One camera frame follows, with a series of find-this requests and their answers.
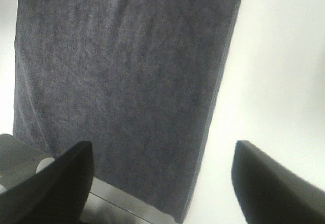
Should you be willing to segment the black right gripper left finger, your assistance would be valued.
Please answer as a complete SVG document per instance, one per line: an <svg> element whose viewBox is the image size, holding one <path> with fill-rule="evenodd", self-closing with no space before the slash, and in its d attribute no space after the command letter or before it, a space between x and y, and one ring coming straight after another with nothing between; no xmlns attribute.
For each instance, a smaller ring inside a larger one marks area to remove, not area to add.
<svg viewBox="0 0 325 224"><path fill-rule="evenodd" d="M80 223L93 175L92 143L78 142L1 194L1 223Z"/></svg>

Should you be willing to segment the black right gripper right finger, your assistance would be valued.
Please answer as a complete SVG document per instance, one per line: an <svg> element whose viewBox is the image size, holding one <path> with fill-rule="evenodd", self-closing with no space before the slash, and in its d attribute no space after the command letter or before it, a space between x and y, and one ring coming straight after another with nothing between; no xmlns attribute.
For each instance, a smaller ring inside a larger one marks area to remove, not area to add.
<svg viewBox="0 0 325 224"><path fill-rule="evenodd" d="M324 223L324 191L249 141L237 141L231 175L247 223Z"/></svg>

